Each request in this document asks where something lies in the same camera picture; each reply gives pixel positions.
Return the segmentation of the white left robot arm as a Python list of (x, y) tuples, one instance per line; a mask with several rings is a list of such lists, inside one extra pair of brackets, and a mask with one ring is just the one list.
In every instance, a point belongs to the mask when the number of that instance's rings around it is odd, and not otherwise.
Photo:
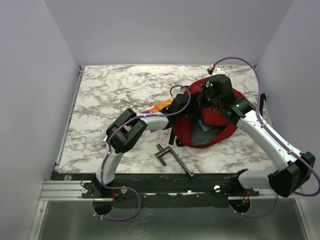
[(179, 93), (169, 106), (155, 113), (136, 113), (131, 108), (121, 113), (104, 130), (106, 155), (92, 181), (93, 191), (101, 198), (107, 197), (124, 154), (136, 145), (144, 132), (171, 129), (196, 113), (199, 107), (197, 97), (197, 93)]

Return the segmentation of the purple orange Roald Dahl book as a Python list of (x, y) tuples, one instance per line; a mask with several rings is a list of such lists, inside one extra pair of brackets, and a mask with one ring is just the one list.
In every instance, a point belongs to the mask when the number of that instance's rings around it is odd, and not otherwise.
[(167, 99), (165, 101), (162, 101), (160, 103), (157, 103), (157, 104), (155, 104), (153, 106), (150, 106), (150, 107), (146, 108), (141, 113), (142, 114), (154, 114), (154, 113), (159, 112), (162, 109), (168, 107), (172, 103), (172, 101), (173, 101), (172, 99)]

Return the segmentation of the light blue notebook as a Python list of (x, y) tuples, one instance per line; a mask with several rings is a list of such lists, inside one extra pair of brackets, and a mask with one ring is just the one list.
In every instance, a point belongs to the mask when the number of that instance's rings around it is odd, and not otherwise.
[(205, 124), (203, 123), (203, 121), (202, 121), (201, 118), (199, 118), (199, 119), (197, 120), (197, 122), (198, 122), (199, 126), (201, 127), (201, 129), (202, 129), (204, 132), (208, 132), (208, 131), (210, 131), (210, 130), (213, 129), (212, 126), (205, 125)]

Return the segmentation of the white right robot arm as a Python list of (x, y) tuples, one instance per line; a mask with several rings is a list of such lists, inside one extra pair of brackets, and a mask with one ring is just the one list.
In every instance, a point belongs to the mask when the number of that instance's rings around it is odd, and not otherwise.
[(230, 191), (241, 196), (248, 189), (272, 189), (287, 198), (309, 180), (315, 163), (311, 152), (302, 153), (284, 140), (262, 119), (245, 97), (237, 97), (231, 80), (222, 73), (211, 75), (201, 84), (197, 101), (202, 108), (214, 108), (245, 132), (267, 154), (275, 171), (245, 170), (230, 183)]

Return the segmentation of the red backpack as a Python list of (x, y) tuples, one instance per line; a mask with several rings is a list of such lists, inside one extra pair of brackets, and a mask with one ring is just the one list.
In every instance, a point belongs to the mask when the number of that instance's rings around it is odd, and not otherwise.
[[(209, 77), (198, 80), (187, 86), (182, 94), (200, 94), (201, 85), (206, 83)], [(234, 89), (236, 97), (245, 97), (241, 92)], [(213, 129), (204, 132), (198, 124), (198, 119), (213, 127)], [(211, 147), (233, 135), (238, 129), (237, 124), (232, 124), (229, 120), (223, 118), (220, 112), (211, 107), (200, 107), (198, 104), (197, 114), (193, 117), (185, 117), (171, 128), (169, 144), (176, 144), (179, 147), (191, 147), (195, 149), (204, 149)]]

